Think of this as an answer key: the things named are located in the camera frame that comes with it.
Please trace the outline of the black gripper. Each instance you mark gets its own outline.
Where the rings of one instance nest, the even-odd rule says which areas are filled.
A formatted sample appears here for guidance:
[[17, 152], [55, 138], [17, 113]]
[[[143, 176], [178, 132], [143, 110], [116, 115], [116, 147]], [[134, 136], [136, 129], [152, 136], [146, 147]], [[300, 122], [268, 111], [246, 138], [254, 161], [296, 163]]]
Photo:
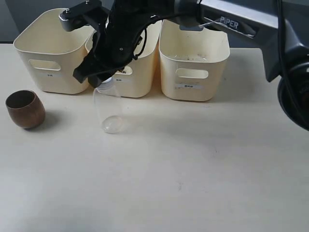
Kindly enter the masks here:
[[97, 88], [130, 63], [141, 33], [150, 25], [174, 13], [172, 0], [116, 0], [108, 16], [104, 33], [98, 38], [98, 48], [89, 52], [74, 69], [73, 77], [86, 79]]

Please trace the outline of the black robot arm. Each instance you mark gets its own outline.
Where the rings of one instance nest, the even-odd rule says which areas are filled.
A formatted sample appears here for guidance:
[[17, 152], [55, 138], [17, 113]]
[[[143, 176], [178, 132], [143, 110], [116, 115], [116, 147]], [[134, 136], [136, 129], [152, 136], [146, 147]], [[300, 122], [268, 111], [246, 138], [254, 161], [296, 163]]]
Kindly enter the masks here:
[[91, 52], [75, 68], [73, 77], [94, 87], [138, 58], [134, 53], [141, 33], [160, 20], [185, 27], [200, 26], [249, 39], [262, 51], [266, 79], [280, 76], [278, 100], [287, 116], [309, 127], [309, 8], [272, 0], [271, 8], [234, 0], [116, 0], [109, 11], [97, 1], [74, 15], [80, 25], [97, 32]]

